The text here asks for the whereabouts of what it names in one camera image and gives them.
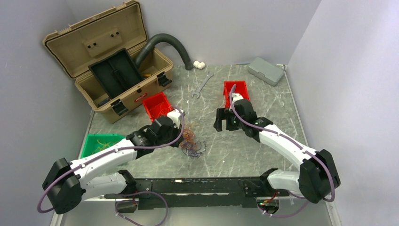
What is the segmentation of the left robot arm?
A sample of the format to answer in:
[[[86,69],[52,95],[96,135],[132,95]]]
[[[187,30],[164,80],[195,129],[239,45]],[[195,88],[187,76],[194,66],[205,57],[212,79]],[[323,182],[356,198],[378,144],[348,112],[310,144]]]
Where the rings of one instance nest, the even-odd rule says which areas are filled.
[[[161,116],[127,135],[115,145],[85,158],[67,161],[56,160],[43,184],[43,197],[48,197],[52,207],[41,208],[43,197],[37,205],[39,213],[55,211],[64,214],[86,199],[103,194],[120,194],[128,198],[134,194],[136,181],[127,170],[104,176],[107,170],[134,161],[155,149],[178,147],[183,140],[184,116]]]

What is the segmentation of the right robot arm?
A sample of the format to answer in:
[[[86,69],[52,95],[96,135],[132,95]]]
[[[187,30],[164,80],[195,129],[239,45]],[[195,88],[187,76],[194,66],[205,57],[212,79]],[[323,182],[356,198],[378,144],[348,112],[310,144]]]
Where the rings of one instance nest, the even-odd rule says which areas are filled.
[[[311,203],[335,200],[335,190],[341,181],[328,150],[317,151],[296,141],[269,119],[258,117],[247,99],[233,101],[229,108],[218,108],[214,123],[218,132],[222,131],[222,121],[226,121],[226,130],[243,130],[247,137],[271,147],[297,168],[297,172],[274,168],[263,173],[259,183],[261,193],[271,195],[286,190]]]

